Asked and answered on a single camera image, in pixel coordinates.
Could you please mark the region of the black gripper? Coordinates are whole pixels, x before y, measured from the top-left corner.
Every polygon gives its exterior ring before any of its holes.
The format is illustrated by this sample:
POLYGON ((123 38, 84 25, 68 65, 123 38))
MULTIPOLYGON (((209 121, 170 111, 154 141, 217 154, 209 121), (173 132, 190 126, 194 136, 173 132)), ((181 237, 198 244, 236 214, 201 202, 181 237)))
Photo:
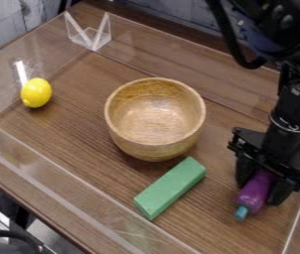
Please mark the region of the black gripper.
POLYGON ((272 112, 264 132, 234 127, 226 147, 236 156, 234 179, 241 189, 260 170, 276 175, 266 203, 279 206, 300 191, 300 117, 272 112))

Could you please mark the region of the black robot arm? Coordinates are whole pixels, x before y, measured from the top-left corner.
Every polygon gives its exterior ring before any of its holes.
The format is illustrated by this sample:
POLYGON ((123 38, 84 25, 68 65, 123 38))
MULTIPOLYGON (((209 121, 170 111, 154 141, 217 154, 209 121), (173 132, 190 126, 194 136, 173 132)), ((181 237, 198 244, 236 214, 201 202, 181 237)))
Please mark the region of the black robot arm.
POLYGON ((273 177, 266 203, 279 205, 300 191, 300 0, 228 0, 256 59, 248 61, 236 40, 233 58, 249 69, 280 64, 277 103, 264 132, 236 127, 236 181, 245 187, 265 172, 273 177))

